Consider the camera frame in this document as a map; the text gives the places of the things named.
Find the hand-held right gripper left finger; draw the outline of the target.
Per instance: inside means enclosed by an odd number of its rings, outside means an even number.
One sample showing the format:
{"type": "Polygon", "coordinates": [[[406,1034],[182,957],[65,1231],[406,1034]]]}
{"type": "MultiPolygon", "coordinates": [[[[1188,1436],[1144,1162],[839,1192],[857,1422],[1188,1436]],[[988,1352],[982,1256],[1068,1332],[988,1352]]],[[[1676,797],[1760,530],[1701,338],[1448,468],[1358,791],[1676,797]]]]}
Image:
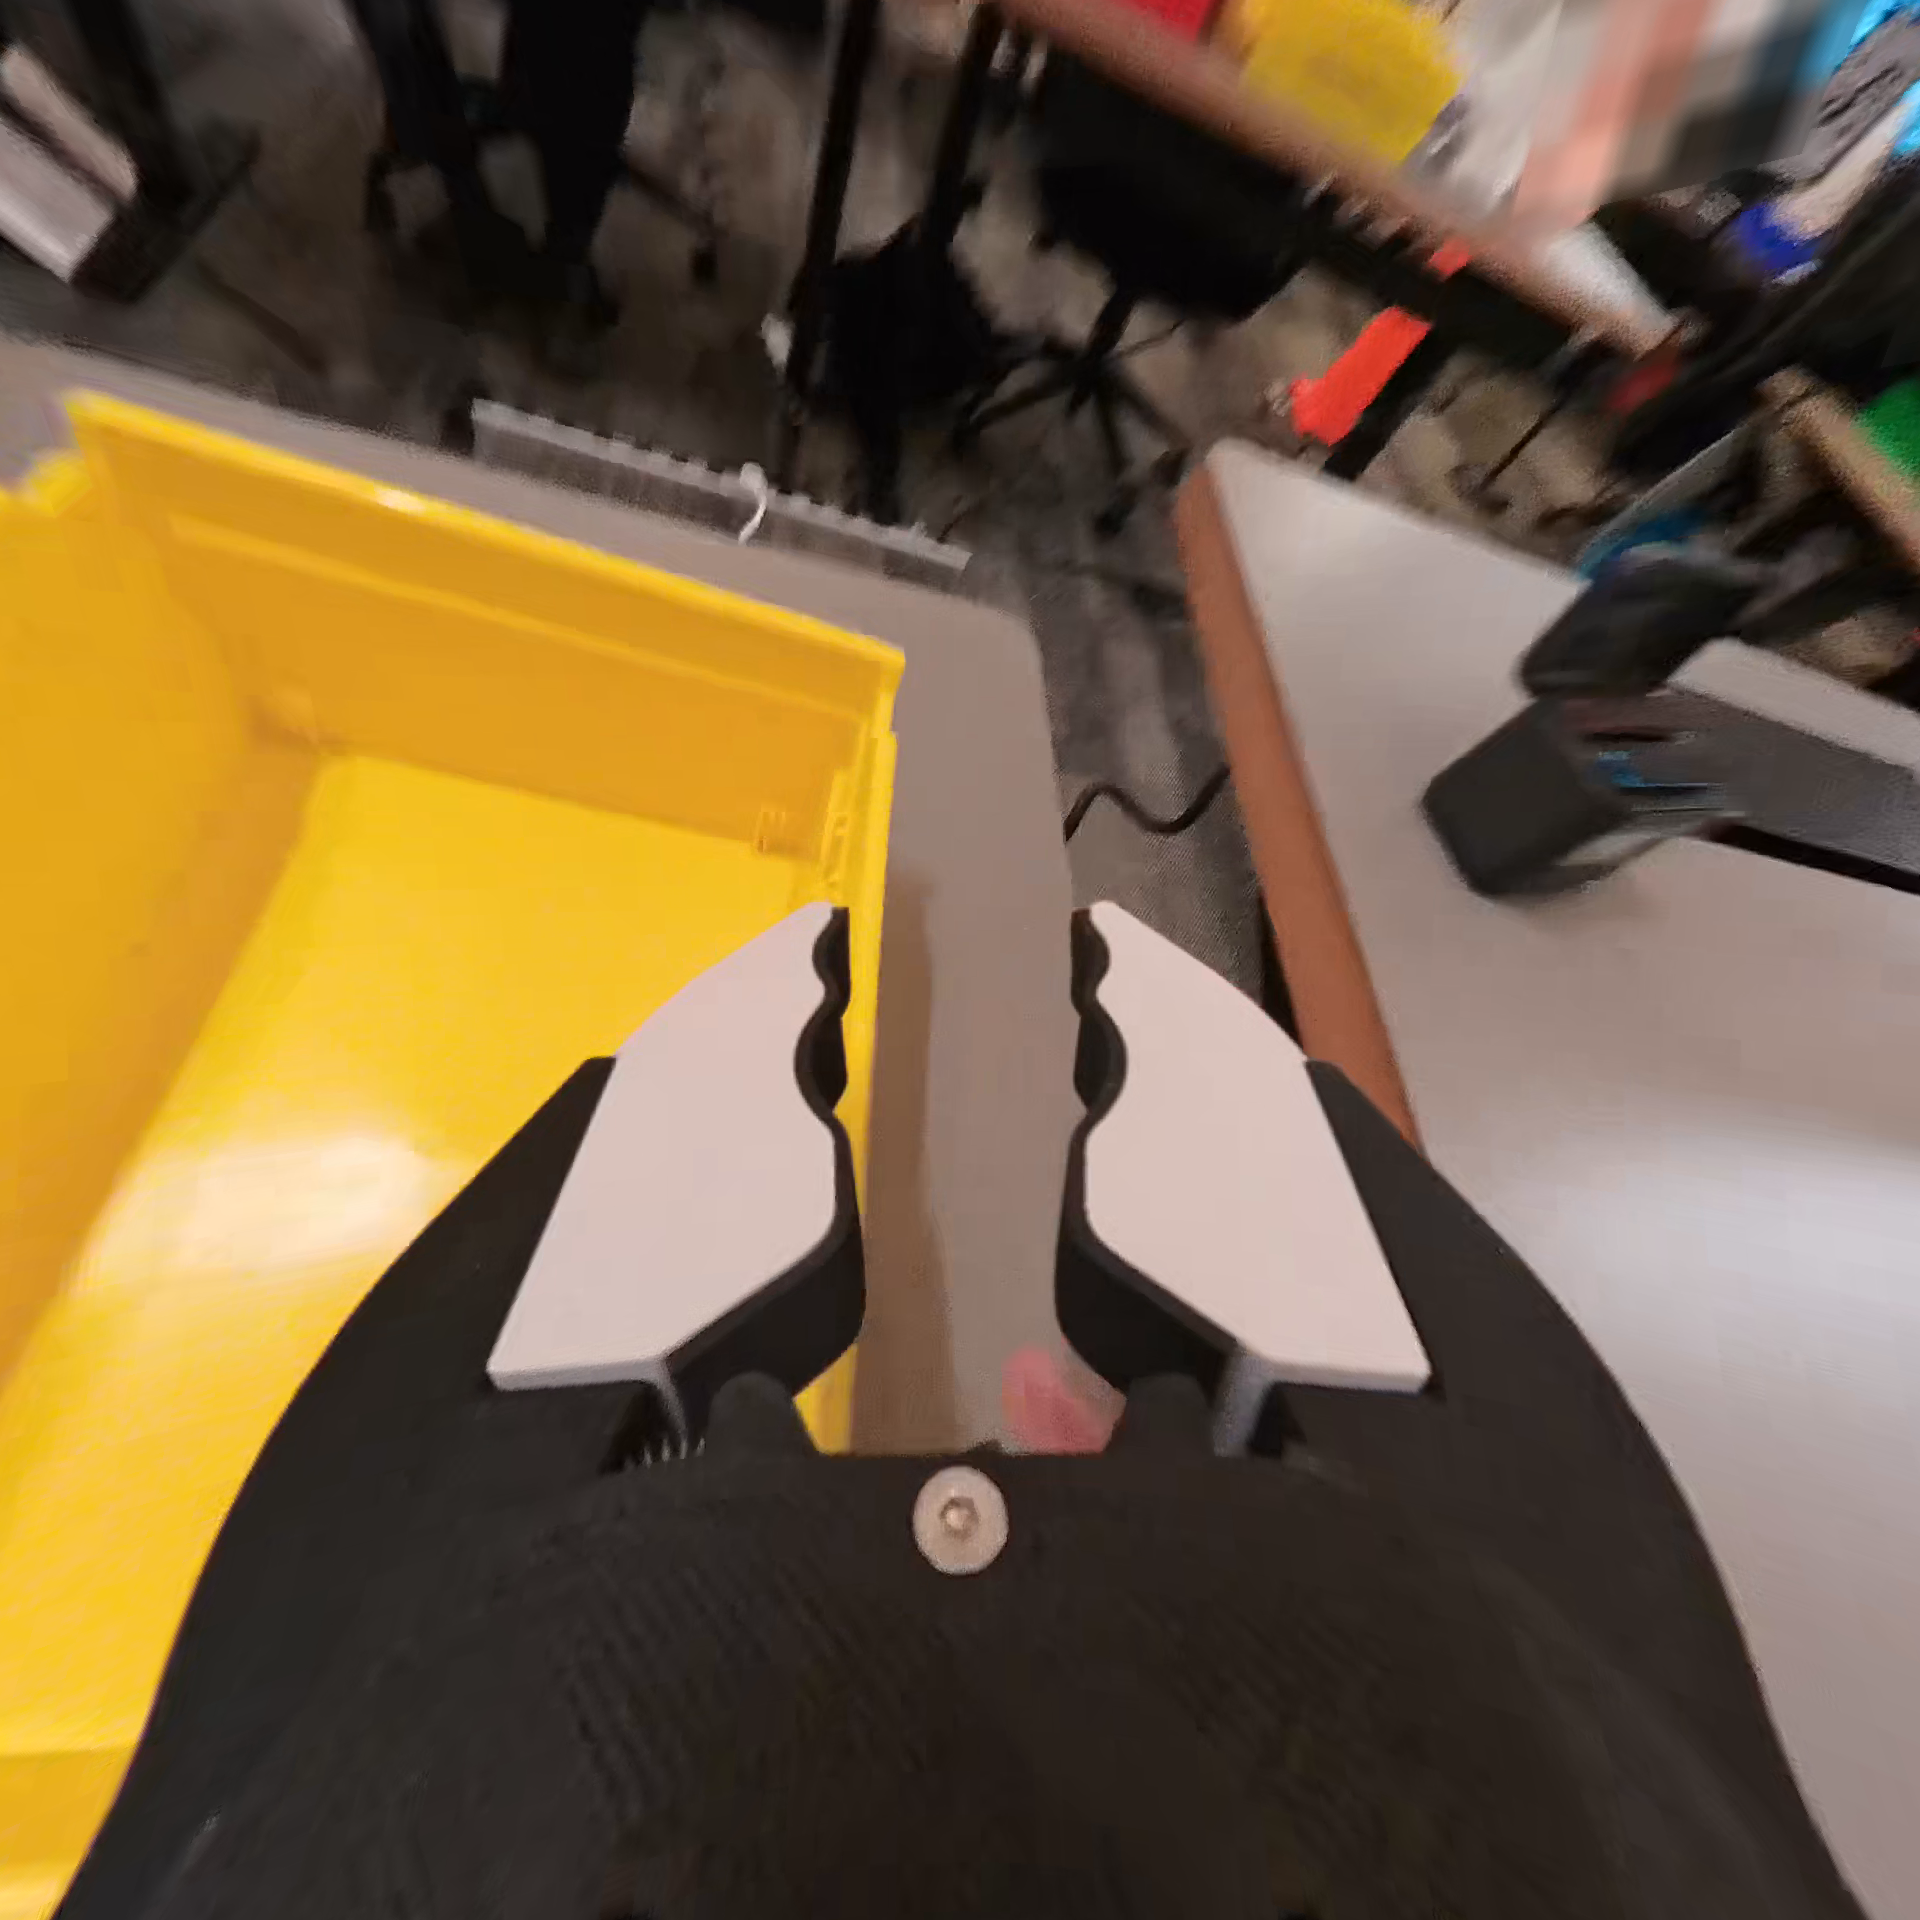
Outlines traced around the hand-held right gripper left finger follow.
{"type": "Polygon", "coordinates": [[[618,1044],[486,1357],[493,1389],[645,1388],[689,1448],[732,1381],[798,1399],[853,1350],[850,990],[850,915],[804,902],[618,1044]]]}

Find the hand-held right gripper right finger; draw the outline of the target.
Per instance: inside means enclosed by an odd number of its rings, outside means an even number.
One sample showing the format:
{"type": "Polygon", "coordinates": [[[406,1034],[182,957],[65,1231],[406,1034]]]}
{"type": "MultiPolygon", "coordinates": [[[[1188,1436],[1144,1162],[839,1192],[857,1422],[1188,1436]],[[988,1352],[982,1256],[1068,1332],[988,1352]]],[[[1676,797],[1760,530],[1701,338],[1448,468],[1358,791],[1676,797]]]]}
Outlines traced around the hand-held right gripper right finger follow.
{"type": "Polygon", "coordinates": [[[1070,948],[1070,1352],[1116,1395],[1194,1386],[1221,1456],[1255,1453],[1289,1392],[1425,1402],[1425,1343],[1302,1046],[1116,902],[1077,909],[1070,948]]]}

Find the yellow plastic box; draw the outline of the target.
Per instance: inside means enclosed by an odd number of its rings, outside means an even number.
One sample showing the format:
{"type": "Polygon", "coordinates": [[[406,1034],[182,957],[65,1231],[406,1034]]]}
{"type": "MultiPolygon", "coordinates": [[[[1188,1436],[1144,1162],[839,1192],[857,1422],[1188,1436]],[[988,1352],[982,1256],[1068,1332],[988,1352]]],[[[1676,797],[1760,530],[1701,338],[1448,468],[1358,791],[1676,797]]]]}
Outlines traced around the yellow plastic box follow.
{"type": "Polygon", "coordinates": [[[5,483],[5,1915],[217,1527],[573,1068],[802,904],[865,1159],[900,652],[82,386],[5,483]]]}

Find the black device with blue parts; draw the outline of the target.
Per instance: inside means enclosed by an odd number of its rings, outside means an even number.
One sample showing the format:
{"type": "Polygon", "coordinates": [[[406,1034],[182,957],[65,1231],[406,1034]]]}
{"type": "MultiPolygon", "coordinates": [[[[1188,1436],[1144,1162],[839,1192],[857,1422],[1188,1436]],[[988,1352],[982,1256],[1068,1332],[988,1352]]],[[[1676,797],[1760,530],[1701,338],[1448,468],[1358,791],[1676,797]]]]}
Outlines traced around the black device with blue parts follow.
{"type": "Polygon", "coordinates": [[[1786,634],[1780,578],[1654,543],[1583,583],[1518,661],[1521,708],[1423,791],[1455,875],[1485,899],[1564,896],[1705,838],[1912,896],[1916,772],[1676,686],[1711,643],[1786,634]]]}

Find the grey ribbed strip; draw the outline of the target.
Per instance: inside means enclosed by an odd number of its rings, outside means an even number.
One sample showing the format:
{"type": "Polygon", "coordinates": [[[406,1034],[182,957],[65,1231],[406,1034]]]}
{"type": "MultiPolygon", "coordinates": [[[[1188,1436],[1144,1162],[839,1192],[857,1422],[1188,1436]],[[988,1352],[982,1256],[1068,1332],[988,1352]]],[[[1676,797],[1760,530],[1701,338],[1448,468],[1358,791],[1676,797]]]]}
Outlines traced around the grey ribbed strip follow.
{"type": "Polygon", "coordinates": [[[471,454],[493,468],[681,520],[737,547],[830,560],[946,595],[973,595],[973,558],[917,524],[887,524],[777,486],[757,463],[709,467],[497,399],[469,403],[471,454]]]}

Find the orange plastic object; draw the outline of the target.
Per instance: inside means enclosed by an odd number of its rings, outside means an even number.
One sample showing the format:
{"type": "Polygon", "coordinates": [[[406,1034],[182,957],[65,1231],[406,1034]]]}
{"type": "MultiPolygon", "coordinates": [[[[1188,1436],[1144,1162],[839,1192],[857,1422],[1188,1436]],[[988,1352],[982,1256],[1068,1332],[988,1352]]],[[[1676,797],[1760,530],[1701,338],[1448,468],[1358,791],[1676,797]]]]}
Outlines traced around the orange plastic object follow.
{"type": "Polygon", "coordinates": [[[1322,374],[1301,376],[1286,388],[1290,430],[1318,447],[1342,444],[1428,331],[1428,319],[1399,307],[1375,312],[1322,374]]]}

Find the black office chair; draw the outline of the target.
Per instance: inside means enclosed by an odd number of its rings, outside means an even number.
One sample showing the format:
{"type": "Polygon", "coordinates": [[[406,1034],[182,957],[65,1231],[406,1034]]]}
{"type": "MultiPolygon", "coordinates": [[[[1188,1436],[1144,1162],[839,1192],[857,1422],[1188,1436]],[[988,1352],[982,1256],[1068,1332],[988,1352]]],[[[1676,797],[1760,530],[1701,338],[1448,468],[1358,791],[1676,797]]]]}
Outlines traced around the black office chair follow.
{"type": "Polygon", "coordinates": [[[1166,109],[1182,102],[1174,67],[1201,46],[1125,4],[973,4],[924,205],[878,250],[846,253],[839,242],[882,12],[880,2],[848,2],[839,15],[804,246],[786,303],[774,477],[794,477],[809,420],[836,411],[855,445],[857,515],[895,527],[905,430],[954,411],[1015,364],[1015,338],[997,334],[953,258],[953,238],[976,205],[972,152],[1000,46],[1041,40],[1166,109]]]}

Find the yellow bin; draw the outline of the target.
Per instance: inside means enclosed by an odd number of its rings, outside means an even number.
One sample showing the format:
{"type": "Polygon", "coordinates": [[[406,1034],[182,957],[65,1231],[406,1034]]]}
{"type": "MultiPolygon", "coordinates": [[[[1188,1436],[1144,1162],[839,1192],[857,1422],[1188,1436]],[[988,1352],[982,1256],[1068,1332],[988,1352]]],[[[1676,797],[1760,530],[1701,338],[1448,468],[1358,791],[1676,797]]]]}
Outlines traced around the yellow bin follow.
{"type": "Polygon", "coordinates": [[[1407,2],[1230,2],[1222,40],[1250,91],[1321,138],[1399,164],[1463,87],[1447,22],[1407,2]]]}

